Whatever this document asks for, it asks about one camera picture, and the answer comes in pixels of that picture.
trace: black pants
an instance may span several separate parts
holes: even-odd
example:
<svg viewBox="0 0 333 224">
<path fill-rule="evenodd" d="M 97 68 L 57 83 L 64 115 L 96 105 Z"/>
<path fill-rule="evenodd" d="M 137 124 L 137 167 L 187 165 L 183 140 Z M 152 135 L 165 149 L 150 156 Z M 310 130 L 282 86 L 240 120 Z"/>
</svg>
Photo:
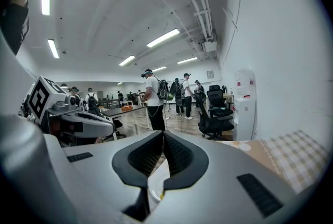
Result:
<svg viewBox="0 0 333 224">
<path fill-rule="evenodd" d="M 184 113 L 184 99 L 182 99 L 182 106 L 178 106 L 177 104 L 176 104 L 176 112 L 179 114 L 180 113 L 180 111 L 179 111 L 179 108 L 181 108 L 181 112 L 182 113 Z"/>
<path fill-rule="evenodd" d="M 185 106 L 186 106 L 186 117 L 191 116 L 191 107 L 192 107 L 192 97 L 185 97 Z"/>
<path fill-rule="evenodd" d="M 164 105 L 147 107 L 151 127 L 153 130 L 165 130 L 163 107 Z"/>
</svg>

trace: plaid tablecloth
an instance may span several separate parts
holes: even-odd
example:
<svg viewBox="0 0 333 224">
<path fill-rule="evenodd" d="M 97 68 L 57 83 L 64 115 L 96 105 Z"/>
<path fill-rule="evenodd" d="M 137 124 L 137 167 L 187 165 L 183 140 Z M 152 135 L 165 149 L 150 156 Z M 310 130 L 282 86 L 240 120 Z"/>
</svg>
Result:
<svg viewBox="0 0 333 224">
<path fill-rule="evenodd" d="M 301 130 L 276 138 L 221 143 L 239 148 L 301 192 L 320 179 L 331 156 Z"/>
</svg>

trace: mesh chair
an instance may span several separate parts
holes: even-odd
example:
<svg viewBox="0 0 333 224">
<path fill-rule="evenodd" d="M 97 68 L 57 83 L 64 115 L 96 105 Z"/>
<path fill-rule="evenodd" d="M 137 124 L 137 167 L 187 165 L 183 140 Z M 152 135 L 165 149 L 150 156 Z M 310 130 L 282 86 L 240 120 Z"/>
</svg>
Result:
<svg viewBox="0 0 333 224">
<path fill-rule="evenodd" d="M 223 141 L 222 132 L 232 130 L 234 125 L 232 125 L 229 120 L 232 116 L 222 117 L 222 118 L 210 118 L 203 106 L 203 102 L 199 95 L 195 95 L 198 101 L 199 107 L 201 109 L 200 122 L 198 124 L 199 130 L 203 133 L 203 137 L 208 135 L 208 140 Z"/>
<path fill-rule="evenodd" d="M 209 99 L 209 112 L 210 117 L 226 117 L 233 113 L 230 108 L 226 107 L 225 98 L 223 98 L 223 90 L 220 89 L 219 85 L 209 86 L 209 91 L 207 92 Z"/>
</svg>

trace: checkered cloth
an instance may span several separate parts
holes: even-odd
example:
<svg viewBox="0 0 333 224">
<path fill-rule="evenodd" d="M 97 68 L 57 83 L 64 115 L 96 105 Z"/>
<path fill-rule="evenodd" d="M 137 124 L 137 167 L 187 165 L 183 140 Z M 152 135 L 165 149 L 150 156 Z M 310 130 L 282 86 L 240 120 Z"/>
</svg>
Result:
<svg viewBox="0 0 333 224">
<path fill-rule="evenodd" d="M 327 151 L 301 130 L 259 141 L 296 193 L 318 181 L 330 160 Z"/>
</svg>

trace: white t-shirt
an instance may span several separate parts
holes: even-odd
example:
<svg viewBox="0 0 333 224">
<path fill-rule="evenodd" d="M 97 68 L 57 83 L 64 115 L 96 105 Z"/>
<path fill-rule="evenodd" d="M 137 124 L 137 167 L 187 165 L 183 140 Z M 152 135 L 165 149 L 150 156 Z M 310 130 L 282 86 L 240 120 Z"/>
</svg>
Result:
<svg viewBox="0 0 333 224">
<path fill-rule="evenodd" d="M 154 76 L 151 76 L 151 77 L 147 78 L 146 88 L 147 87 L 151 87 L 152 88 L 152 92 L 151 92 L 150 98 L 148 98 L 148 100 L 147 100 L 148 106 L 160 106 L 160 105 L 163 105 L 163 100 L 161 100 L 157 96 L 159 84 L 158 84 L 158 80 Z"/>
<path fill-rule="evenodd" d="M 190 93 L 189 93 L 189 91 L 188 91 L 188 89 L 186 87 L 189 87 L 189 84 L 188 84 L 187 80 L 184 80 L 184 82 L 183 82 L 183 88 L 185 90 L 185 97 L 190 97 L 191 95 L 190 95 Z"/>
</svg>

